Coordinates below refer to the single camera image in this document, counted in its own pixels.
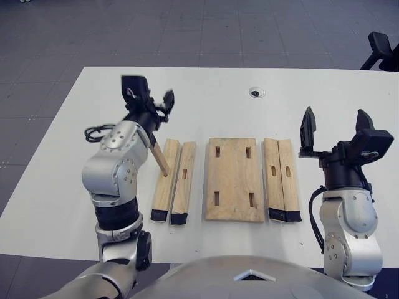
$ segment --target black chair leg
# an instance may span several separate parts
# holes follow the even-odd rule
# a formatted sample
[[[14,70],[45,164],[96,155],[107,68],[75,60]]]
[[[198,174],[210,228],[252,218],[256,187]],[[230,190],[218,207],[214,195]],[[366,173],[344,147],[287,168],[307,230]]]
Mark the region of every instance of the black chair leg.
[[[370,70],[377,61],[378,61],[378,57],[376,55],[374,55],[374,54],[370,55],[370,57],[362,65],[360,70]]]

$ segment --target black tape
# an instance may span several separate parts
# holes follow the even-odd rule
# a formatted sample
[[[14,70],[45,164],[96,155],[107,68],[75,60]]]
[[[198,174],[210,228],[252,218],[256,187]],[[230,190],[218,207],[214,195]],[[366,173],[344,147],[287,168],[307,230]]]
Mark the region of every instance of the black tape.
[[[286,221],[286,212],[284,210],[269,208],[269,217],[273,220]]]
[[[187,213],[184,214],[172,214],[170,219],[171,225],[182,225],[187,222]]]
[[[168,211],[152,210],[150,219],[154,221],[166,221],[167,216],[168,216]]]
[[[300,222],[300,211],[286,211],[286,221],[287,222]]]

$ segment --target floor tile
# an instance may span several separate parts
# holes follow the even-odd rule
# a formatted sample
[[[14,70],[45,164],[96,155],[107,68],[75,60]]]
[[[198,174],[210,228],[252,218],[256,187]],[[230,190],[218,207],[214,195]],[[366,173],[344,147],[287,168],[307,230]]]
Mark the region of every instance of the floor tile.
[[[342,15],[342,10],[335,6],[326,7],[309,14],[316,30],[321,33],[352,32],[348,21]]]
[[[238,0],[238,12],[245,14],[260,14],[272,12],[272,4],[265,0]]]
[[[128,29],[132,36],[134,33],[139,32],[158,32],[165,28],[168,16],[146,16],[141,14],[135,14],[133,20],[130,23]]]
[[[146,0],[140,1],[136,6],[136,12],[143,16],[164,17],[169,14],[173,0]]]
[[[284,54],[244,54],[244,67],[288,67]]]
[[[68,62],[60,81],[74,82],[84,67],[113,66],[111,54],[78,54]]]
[[[284,53],[281,36],[278,31],[245,31],[241,29],[244,53]]]
[[[262,14],[239,14],[239,26],[246,31],[278,31],[277,23],[272,12]]]
[[[23,71],[18,82],[50,82],[60,78],[71,57],[69,55],[50,55],[36,57]]]
[[[54,293],[94,263],[23,257],[7,299],[40,298]]]
[[[35,117],[55,117],[73,85],[73,82],[54,83],[47,98],[35,113]]]
[[[198,54],[160,53],[155,56],[157,67],[197,67]]]
[[[155,67],[156,59],[155,53],[117,54],[112,63],[120,67]]]
[[[21,257],[17,255],[0,254],[0,298],[6,298],[10,284],[17,271]]]
[[[199,67],[243,67],[243,57],[240,54],[212,54],[199,55]]]
[[[198,53],[200,51],[200,31],[165,31],[162,35],[160,52]]]
[[[368,49],[365,43],[361,42],[359,37],[351,32],[346,33],[324,33],[321,39],[331,54],[337,55],[365,55]]]
[[[114,54],[125,37],[126,29],[111,32],[87,34],[78,49],[79,54]]]
[[[0,165],[6,164],[12,149],[28,126],[27,118],[0,118],[0,127],[7,128],[2,131],[3,142],[0,146]]]
[[[24,57],[0,59],[0,83],[15,82],[30,64],[32,59]]]
[[[0,47],[0,56],[23,57],[39,55],[43,52],[45,44],[51,39],[53,34],[28,34],[22,31],[22,34],[10,36],[2,42]]]
[[[306,12],[297,16],[295,13],[283,15],[282,17],[276,16],[276,22],[281,32],[287,33],[313,33],[316,32],[314,23]]]
[[[6,208],[8,200],[10,199],[12,193],[14,192],[19,179],[25,171],[26,166],[20,165],[7,165],[0,164],[0,215]]]
[[[128,31],[119,44],[116,53],[156,52],[160,45],[163,31],[164,29],[162,28]]]
[[[49,82],[14,84],[0,101],[0,117],[32,117],[51,87]]]
[[[201,51],[207,53],[240,53],[241,36],[238,19],[205,19]]]
[[[193,17],[202,19],[205,0],[174,0],[169,17]]]
[[[336,66],[327,54],[289,54],[288,66],[300,69],[335,69]]]
[[[33,118],[17,141],[7,162],[11,165],[28,165],[53,118]]]
[[[58,33],[47,43],[44,55],[76,54],[83,43],[83,33]]]
[[[202,30],[202,17],[187,17],[187,16],[169,16],[166,23],[165,31],[200,31]]]
[[[218,1],[206,1],[204,8],[205,18],[230,18],[237,16],[238,7],[236,1],[231,0],[218,0]]]
[[[368,59],[368,56],[359,55],[336,55],[331,54],[333,63],[340,69],[344,70],[360,70],[361,66]]]
[[[11,89],[11,83],[0,84],[0,102],[3,99],[3,96]]]
[[[325,54],[320,35],[314,32],[281,31],[284,48],[290,54]]]

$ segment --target rectangular slot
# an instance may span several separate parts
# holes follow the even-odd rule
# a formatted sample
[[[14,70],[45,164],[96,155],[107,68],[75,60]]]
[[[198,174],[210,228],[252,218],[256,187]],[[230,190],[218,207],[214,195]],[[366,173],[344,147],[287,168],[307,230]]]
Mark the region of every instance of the rectangular slot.
[[[245,148],[245,152],[247,153],[247,159],[251,159],[251,147],[247,146]]]
[[[220,205],[219,191],[216,191],[214,193],[214,205],[215,206],[219,206]]]
[[[255,207],[255,193],[249,193],[249,206]]]
[[[286,175],[288,178],[291,177],[291,170],[289,169],[288,166],[286,166]]]

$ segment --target white table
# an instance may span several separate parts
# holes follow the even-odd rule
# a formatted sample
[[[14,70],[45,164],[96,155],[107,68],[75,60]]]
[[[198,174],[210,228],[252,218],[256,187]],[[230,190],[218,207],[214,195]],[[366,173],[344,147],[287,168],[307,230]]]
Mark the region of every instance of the white table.
[[[98,144],[87,143],[83,130],[116,123],[126,114],[121,74],[144,75],[157,101],[167,89],[174,89],[170,122],[156,132],[161,147],[166,138],[197,142],[186,225],[150,220],[159,169],[151,155],[140,168],[137,198],[143,228],[153,236],[154,262],[246,254],[321,267],[322,256],[307,212],[310,195],[324,183],[317,160],[296,159],[300,223],[206,221],[203,212],[205,151],[210,137],[253,137],[258,152],[265,137],[290,138],[298,152],[300,123],[311,105],[317,120],[315,150],[329,150],[339,140],[350,140],[358,108],[370,114],[376,128],[396,138],[383,159],[363,169],[373,183],[383,266],[399,267],[399,189],[395,187],[399,177],[399,75],[349,70],[84,68],[0,218],[0,253],[98,259],[96,218],[80,177]],[[266,96],[251,98],[248,90],[253,86],[264,88]],[[317,199],[314,207],[318,222],[320,202]]]

